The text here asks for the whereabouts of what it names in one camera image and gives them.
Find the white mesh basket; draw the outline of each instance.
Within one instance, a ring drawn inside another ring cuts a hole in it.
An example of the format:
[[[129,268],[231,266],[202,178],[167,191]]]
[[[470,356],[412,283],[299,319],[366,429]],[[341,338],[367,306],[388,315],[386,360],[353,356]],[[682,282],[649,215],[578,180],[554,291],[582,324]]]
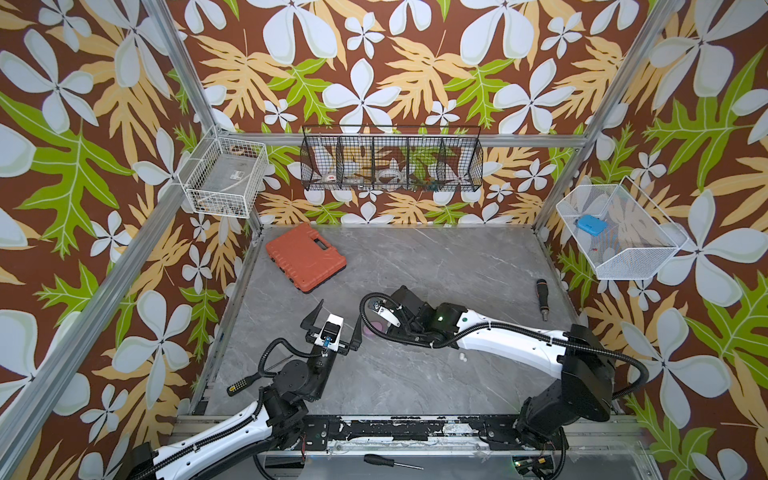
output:
[[[628,177],[620,184],[579,185],[557,210],[598,280],[647,280],[688,238]],[[592,236],[576,225],[584,215],[607,227]]]
[[[201,214],[248,218],[269,161],[266,146],[229,137],[215,138],[191,161],[197,166],[184,183],[192,210]]]

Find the screwdriver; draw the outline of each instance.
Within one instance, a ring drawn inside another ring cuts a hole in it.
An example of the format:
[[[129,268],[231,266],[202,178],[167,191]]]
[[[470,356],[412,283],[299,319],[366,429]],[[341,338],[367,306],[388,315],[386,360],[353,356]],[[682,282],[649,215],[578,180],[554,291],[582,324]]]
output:
[[[541,311],[541,318],[546,322],[549,320],[549,305],[547,304],[547,280],[540,278],[536,280],[536,296],[538,297],[538,309]]]
[[[389,467],[394,467],[395,465],[399,467],[408,467],[408,468],[416,468],[417,470],[423,470],[422,467],[417,467],[414,465],[406,465],[405,463],[395,463],[394,460],[391,458],[384,458],[381,455],[374,455],[372,453],[369,453],[362,457],[362,460],[365,463],[369,463],[371,465],[387,465]]]
[[[283,363],[291,358],[293,358],[293,355],[287,356],[286,358],[280,360],[278,363],[275,363],[274,365],[265,368],[265,370],[271,370],[276,366],[278,366],[280,363]],[[237,395],[238,393],[242,392],[243,390],[253,385],[253,382],[256,382],[260,378],[261,378],[261,374],[256,372],[253,375],[248,375],[244,379],[237,380],[235,383],[227,387],[227,395],[229,396]]]

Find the black wire basket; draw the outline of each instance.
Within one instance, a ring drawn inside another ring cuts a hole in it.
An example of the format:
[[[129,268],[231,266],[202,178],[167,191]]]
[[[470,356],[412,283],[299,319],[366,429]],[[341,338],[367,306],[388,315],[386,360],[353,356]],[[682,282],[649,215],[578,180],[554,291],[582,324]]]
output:
[[[397,126],[391,134],[349,134],[305,125],[302,184],[305,190],[475,191],[482,182],[480,127],[451,129]]]

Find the gray marble floor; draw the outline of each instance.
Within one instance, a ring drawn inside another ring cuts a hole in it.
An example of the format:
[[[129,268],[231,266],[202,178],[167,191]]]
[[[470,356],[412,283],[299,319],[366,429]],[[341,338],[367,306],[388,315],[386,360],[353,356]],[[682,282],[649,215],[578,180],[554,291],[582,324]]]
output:
[[[525,326],[569,329],[572,308],[560,281],[552,277],[544,254],[527,228],[320,227],[321,234],[346,256],[342,272],[304,294],[263,250],[213,384],[207,415],[240,411],[257,395],[259,380],[245,392],[227,396],[226,386],[256,372],[266,345],[278,336],[309,351],[301,319],[321,299],[324,308],[345,320],[349,339],[358,305],[368,292],[392,293],[401,285],[433,306],[466,305],[502,321]],[[284,233],[265,230],[265,241]],[[535,296],[537,278],[550,286],[551,316],[541,320]],[[288,354],[279,346],[267,365]],[[510,359],[456,349],[427,350],[364,336],[362,346],[339,356],[321,400],[308,404],[314,414],[486,414],[516,413],[522,402],[552,381],[538,370]]]

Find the floral wallpaper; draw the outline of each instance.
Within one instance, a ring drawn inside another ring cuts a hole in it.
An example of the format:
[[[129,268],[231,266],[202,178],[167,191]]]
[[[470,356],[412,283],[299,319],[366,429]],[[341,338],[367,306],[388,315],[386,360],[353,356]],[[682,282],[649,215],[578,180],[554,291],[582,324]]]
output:
[[[489,134],[581,133],[650,7],[641,0],[168,6],[214,117],[229,131],[471,125]],[[530,223],[571,153],[486,149],[482,189],[451,195],[305,192],[298,148],[270,150],[257,208],[265,223],[278,224]],[[427,167],[436,162],[433,150],[420,152]],[[388,167],[392,158],[381,151],[376,162]]]
[[[0,36],[2,423],[200,128],[139,0],[0,0]],[[247,237],[241,221],[179,210],[14,478],[113,478],[129,448],[163,441],[188,408]]]
[[[556,216],[539,233],[602,343],[647,365],[625,405],[664,477],[766,478],[768,4],[680,7],[574,184],[627,175],[689,240],[649,280],[598,281]]]

